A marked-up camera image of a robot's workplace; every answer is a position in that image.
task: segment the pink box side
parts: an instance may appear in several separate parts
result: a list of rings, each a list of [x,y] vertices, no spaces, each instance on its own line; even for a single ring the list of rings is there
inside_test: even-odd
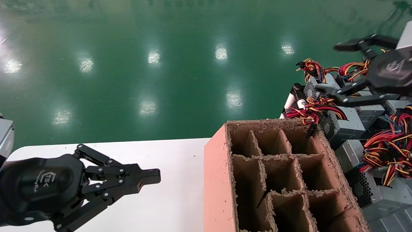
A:
[[[223,125],[204,149],[204,232],[235,232],[226,128]]]

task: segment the wire bundle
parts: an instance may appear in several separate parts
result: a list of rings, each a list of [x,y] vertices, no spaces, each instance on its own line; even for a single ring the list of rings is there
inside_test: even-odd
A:
[[[369,60],[365,62],[351,62],[343,65],[337,71],[338,77],[346,79],[348,82],[353,82],[353,79],[358,75],[366,75],[369,68]]]
[[[381,131],[368,139],[364,145],[365,154],[360,172],[387,166],[382,177],[382,185],[390,186],[396,174],[412,178],[412,106],[406,106],[397,114],[380,116],[389,123],[391,129]]]
[[[339,109],[336,106],[330,106],[330,105],[319,105],[319,106],[312,106],[312,107],[307,107],[306,109],[295,109],[293,107],[290,107],[285,111],[283,114],[286,118],[301,118],[302,123],[305,125],[309,124],[318,124],[320,121],[320,113],[325,112],[325,111],[333,111],[336,116],[341,119],[341,120],[347,120],[345,113]]]
[[[308,58],[304,61],[301,61],[296,64],[299,66],[296,71],[303,70],[305,73],[305,82],[308,82],[309,77],[317,77],[321,81],[321,83],[326,83],[326,71],[325,69],[319,64],[318,62]]]
[[[319,97],[319,100],[316,101],[313,97],[308,97],[306,99],[306,107],[313,107],[313,106],[326,106],[326,105],[332,105],[332,106],[336,106],[335,103],[333,103],[335,99],[331,98],[331,97]]]

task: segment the gray metal casing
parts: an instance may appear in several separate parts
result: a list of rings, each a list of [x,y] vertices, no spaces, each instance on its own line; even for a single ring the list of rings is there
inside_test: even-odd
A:
[[[386,112],[389,115],[392,115],[396,114],[397,109],[402,109],[409,104],[411,103],[407,100],[387,100],[382,104],[382,106],[385,108]]]
[[[336,89],[340,89],[340,86],[336,83],[335,79],[331,74],[326,74],[325,75],[326,79],[326,84],[328,86],[334,87]],[[313,97],[314,99],[318,99],[319,97],[324,96],[321,94],[319,91],[316,90],[315,86],[318,85],[318,82],[313,76],[309,77],[308,82],[306,83],[305,88],[303,89],[303,93],[306,95],[306,97]]]
[[[373,224],[376,231],[385,231],[383,223],[412,224],[411,218],[404,217],[405,209],[412,205],[412,181],[409,179],[395,178],[391,188],[378,186],[374,176],[380,179],[385,169],[372,170],[366,174],[360,173],[353,167],[362,163],[363,146],[359,140],[348,140],[335,151],[336,157],[352,188],[358,198],[358,204],[362,208],[365,219]],[[391,214],[399,215],[402,219],[394,221]]]
[[[367,173],[360,173],[355,169],[346,174],[349,186],[368,222],[412,205],[409,188],[401,178],[392,181],[392,188],[376,184],[374,177],[381,181],[384,172],[386,170],[372,169]]]
[[[359,140],[347,140],[335,151],[336,158],[342,167],[343,173],[352,170],[362,163],[363,145]]]
[[[0,169],[10,156],[14,144],[14,122],[0,118]]]
[[[369,91],[359,91],[358,93],[361,96],[372,95]],[[355,107],[355,109],[366,130],[385,112],[385,109],[381,105],[360,106]]]
[[[372,220],[369,227],[372,232],[408,232],[412,230],[412,207],[407,207],[390,215]]]
[[[412,55],[412,21],[406,23],[399,42],[396,45],[396,51],[405,59],[411,58]]]
[[[345,113],[348,120],[339,120],[334,112],[328,111],[320,122],[325,137],[333,150],[340,147],[346,140],[360,138],[365,132],[362,121],[354,108],[339,108]]]

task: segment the cardboard dividers grid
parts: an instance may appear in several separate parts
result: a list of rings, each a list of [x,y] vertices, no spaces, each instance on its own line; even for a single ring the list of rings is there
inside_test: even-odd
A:
[[[237,231],[364,229],[323,134],[305,139],[307,127],[296,121],[289,126],[241,122],[227,124]]]

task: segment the power supply unit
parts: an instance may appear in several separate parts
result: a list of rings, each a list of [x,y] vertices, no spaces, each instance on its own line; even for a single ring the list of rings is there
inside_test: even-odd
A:
[[[372,93],[369,91],[359,91],[361,96],[371,96]],[[377,119],[381,116],[385,109],[381,105],[369,105],[355,107],[356,112],[362,121],[363,127],[367,130]]]
[[[363,145],[359,140],[346,140],[342,146],[335,150],[343,173],[349,172],[353,167],[362,163],[363,150]]]
[[[391,187],[382,186],[385,172],[379,168],[361,173],[355,167],[345,174],[368,222],[412,205],[411,193],[401,178],[395,178]]]
[[[410,101],[407,100],[387,100],[385,101],[382,106],[385,108],[385,114],[396,114],[397,109],[402,109],[403,107],[411,104]]]
[[[411,104],[410,101],[407,100],[387,100],[385,101],[382,106],[385,109],[382,115],[392,115],[396,114],[398,109],[402,109],[403,107]],[[384,120],[377,119],[372,125],[369,126],[367,132],[361,137],[362,139],[370,138],[372,135],[383,131],[389,130],[391,127],[388,122]]]
[[[336,89],[340,89],[340,86],[336,83],[335,79],[331,74],[326,74],[325,79],[327,85],[334,87]],[[316,90],[315,86],[317,84],[319,83],[316,80],[316,78],[310,76],[308,82],[306,82],[305,88],[303,89],[303,93],[306,95],[306,97],[313,97],[314,99],[318,99],[319,97],[324,96],[323,93]]]
[[[369,222],[372,232],[408,232],[412,229],[412,206]]]
[[[324,113],[322,121],[319,123],[330,147],[335,150],[346,140],[358,139],[365,132],[362,121],[356,110],[351,107],[339,107],[348,120],[339,120],[334,112]]]
[[[381,184],[385,168],[359,172],[356,166],[362,163],[363,157],[363,146],[359,140],[345,141],[336,149],[335,155],[368,222],[378,224],[375,220],[388,217],[391,213],[402,213],[412,206],[411,191],[405,183],[409,180],[395,178],[391,187],[385,187]]]

